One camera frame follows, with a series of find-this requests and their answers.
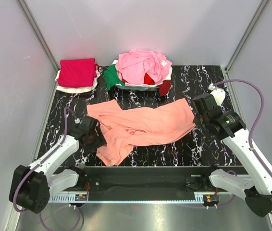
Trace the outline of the salmon orange t shirt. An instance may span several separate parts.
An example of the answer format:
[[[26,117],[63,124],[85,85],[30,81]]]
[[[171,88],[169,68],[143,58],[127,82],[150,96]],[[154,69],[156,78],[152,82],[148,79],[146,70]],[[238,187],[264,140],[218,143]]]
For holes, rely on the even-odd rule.
[[[135,146],[173,143],[196,126],[186,99],[127,110],[111,100],[88,105],[87,113],[100,123],[107,144],[97,149],[97,157],[108,167],[118,166]]]

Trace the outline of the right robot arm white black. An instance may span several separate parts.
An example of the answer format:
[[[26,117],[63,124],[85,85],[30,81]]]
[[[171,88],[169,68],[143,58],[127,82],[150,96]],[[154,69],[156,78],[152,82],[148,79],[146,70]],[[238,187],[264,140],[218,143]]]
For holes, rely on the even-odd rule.
[[[272,166],[257,146],[248,141],[249,131],[242,118],[235,111],[223,112],[219,102],[212,93],[195,97],[197,118],[210,134],[231,149],[251,179],[211,166],[202,173],[200,185],[207,191],[224,189],[244,200],[254,214],[265,217],[272,212]]]

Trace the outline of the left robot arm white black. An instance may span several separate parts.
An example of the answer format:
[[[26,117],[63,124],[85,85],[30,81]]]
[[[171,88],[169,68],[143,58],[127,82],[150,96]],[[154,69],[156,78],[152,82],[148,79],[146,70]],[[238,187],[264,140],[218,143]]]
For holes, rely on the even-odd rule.
[[[78,167],[65,167],[61,173],[56,170],[79,149],[92,152],[106,144],[97,119],[90,116],[82,121],[76,119],[54,147],[30,165],[15,169],[9,193],[14,209],[38,214],[56,194],[69,188],[82,190],[86,185],[84,170]]]

